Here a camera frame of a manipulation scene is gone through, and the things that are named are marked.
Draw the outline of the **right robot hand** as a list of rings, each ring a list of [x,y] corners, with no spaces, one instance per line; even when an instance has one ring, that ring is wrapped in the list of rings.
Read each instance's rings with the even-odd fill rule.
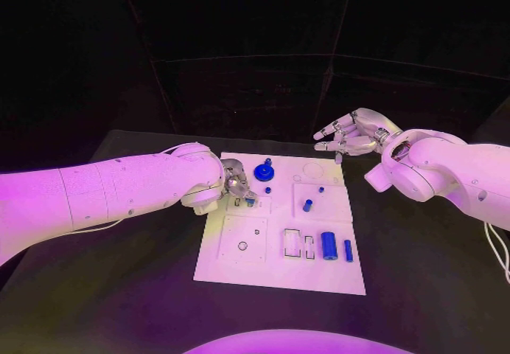
[[[314,134],[314,150],[334,152],[334,161],[340,164],[343,156],[382,153],[402,132],[383,114],[369,108],[358,108]]]

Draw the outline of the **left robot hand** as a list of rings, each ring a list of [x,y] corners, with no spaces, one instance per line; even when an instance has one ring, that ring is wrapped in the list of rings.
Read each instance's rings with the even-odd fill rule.
[[[222,159],[225,168],[225,191],[247,201],[248,205],[257,203],[257,193],[249,189],[244,165],[237,159]]]

